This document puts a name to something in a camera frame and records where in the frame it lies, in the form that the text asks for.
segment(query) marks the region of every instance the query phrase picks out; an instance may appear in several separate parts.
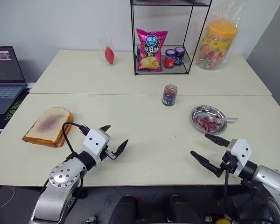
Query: small jar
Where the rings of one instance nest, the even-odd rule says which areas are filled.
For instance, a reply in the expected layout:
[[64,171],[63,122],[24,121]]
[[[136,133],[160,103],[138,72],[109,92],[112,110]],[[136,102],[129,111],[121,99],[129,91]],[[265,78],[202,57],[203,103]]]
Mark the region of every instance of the small jar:
[[175,50],[168,49],[165,51],[165,60],[164,60],[164,66],[167,69],[171,69],[174,66],[175,61]]
[[139,61],[140,58],[140,44],[137,46],[137,61]]
[[217,20],[210,23],[200,47],[198,66],[205,70],[215,70],[224,63],[237,32],[238,28],[231,21]]
[[177,95],[177,87],[175,85],[166,85],[163,94],[163,104],[166,106],[174,105],[176,95]]
[[185,55],[185,48],[183,47],[176,47],[175,48],[175,65],[182,65],[183,63],[183,57]]

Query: red balloon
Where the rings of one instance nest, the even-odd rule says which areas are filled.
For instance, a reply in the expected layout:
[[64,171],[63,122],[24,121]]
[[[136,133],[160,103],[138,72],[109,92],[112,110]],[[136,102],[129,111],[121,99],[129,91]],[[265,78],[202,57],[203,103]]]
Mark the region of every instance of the red balloon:
[[113,62],[114,62],[114,53],[113,53],[113,51],[109,47],[107,47],[106,50],[105,50],[105,57],[106,57],[107,61],[110,64],[113,64]]

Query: tabletop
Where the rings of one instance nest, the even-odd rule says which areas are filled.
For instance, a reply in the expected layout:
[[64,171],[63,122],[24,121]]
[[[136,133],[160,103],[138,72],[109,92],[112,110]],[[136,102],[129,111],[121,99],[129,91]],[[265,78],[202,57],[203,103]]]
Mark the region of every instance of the tabletop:
[[[247,139],[250,160],[280,170],[280,107],[269,96],[177,96],[166,107],[162,95],[29,94],[0,135],[0,185],[42,186],[51,169],[70,150],[22,141],[34,122],[53,106],[70,110],[74,122],[107,131],[109,149],[129,139],[126,150],[115,161],[106,158],[84,178],[85,186],[125,185],[217,185],[217,178],[202,167],[190,151],[219,166],[225,148],[206,139],[190,122],[197,105],[212,105],[225,116],[238,117],[221,137]],[[69,140],[80,152],[84,136],[73,127]],[[230,178],[230,183],[239,179]]]
[[134,75],[133,53],[115,52],[108,67],[96,51],[60,50],[31,93],[160,95],[175,84],[179,95],[271,96],[241,55],[232,55],[227,66],[207,71],[193,64],[189,75]]

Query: black cable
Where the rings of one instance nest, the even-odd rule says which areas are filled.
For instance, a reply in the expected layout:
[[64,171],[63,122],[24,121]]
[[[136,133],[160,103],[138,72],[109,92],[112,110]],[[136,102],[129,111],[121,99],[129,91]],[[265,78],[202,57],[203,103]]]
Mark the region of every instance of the black cable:
[[238,207],[238,212],[240,213],[241,210],[243,209],[243,207],[244,207],[246,204],[248,204],[250,201],[252,201],[253,198],[254,198],[255,196],[256,196],[256,191],[254,190],[254,191],[252,192],[252,194],[250,195],[250,197],[249,197],[247,200],[245,200],[245,201]]
[[75,197],[75,200],[73,202],[73,204],[71,205],[70,209],[69,209],[69,212],[67,213],[67,215],[70,213],[70,211],[72,210],[72,208],[75,206],[77,200],[79,199],[80,195],[81,195],[81,192],[82,192],[82,187],[83,187],[83,177],[81,178],[81,182],[80,182],[80,188],[79,188],[79,191],[77,193],[77,196]]
[[239,223],[246,223],[246,222],[253,222],[253,221],[264,221],[267,223],[271,223],[273,224],[274,222],[272,220],[266,219],[266,218],[246,218],[246,219],[239,219],[239,218],[235,218],[229,211],[228,211],[228,197],[227,197],[227,188],[228,188],[228,178],[229,178],[229,170],[226,170],[225,173],[225,182],[224,182],[224,187],[223,187],[223,197],[224,197],[224,206],[225,206],[225,210],[228,214],[228,216]]
[[43,187],[42,187],[42,189],[41,189],[41,192],[40,192],[40,195],[45,191],[48,182],[49,182],[49,179],[47,179],[46,182],[45,182],[45,184],[43,185]]
[[70,148],[70,151],[71,151],[72,153],[74,153],[75,151],[73,150],[73,148],[72,148],[72,146],[71,146],[71,144],[70,144],[70,141],[69,141],[69,139],[67,138],[67,135],[66,135],[66,133],[65,133],[65,126],[66,126],[66,125],[74,125],[74,126],[77,126],[77,127],[80,127],[81,125],[78,125],[78,124],[73,123],[73,122],[65,122],[65,123],[62,125],[62,133],[63,133],[63,136],[64,136],[64,138],[65,138],[65,140],[66,140],[66,142],[67,142],[67,145],[68,145],[69,148]]

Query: metal plate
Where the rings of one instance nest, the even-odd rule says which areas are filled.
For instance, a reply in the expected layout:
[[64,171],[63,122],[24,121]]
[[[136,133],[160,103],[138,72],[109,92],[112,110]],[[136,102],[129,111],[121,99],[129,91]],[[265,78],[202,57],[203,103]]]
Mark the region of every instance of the metal plate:
[[192,110],[190,116],[194,126],[203,133],[220,134],[227,127],[227,121],[216,121],[215,123],[218,126],[218,130],[208,132],[205,130],[205,128],[203,128],[202,126],[200,126],[195,122],[195,118],[197,118],[197,116],[201,116],[202,118],[207,116],[211,116],[213,118],[225,118],[225,115],[221,111],[219,111],[218,109],[212,106],[206,106],[206,105],[198,106]]

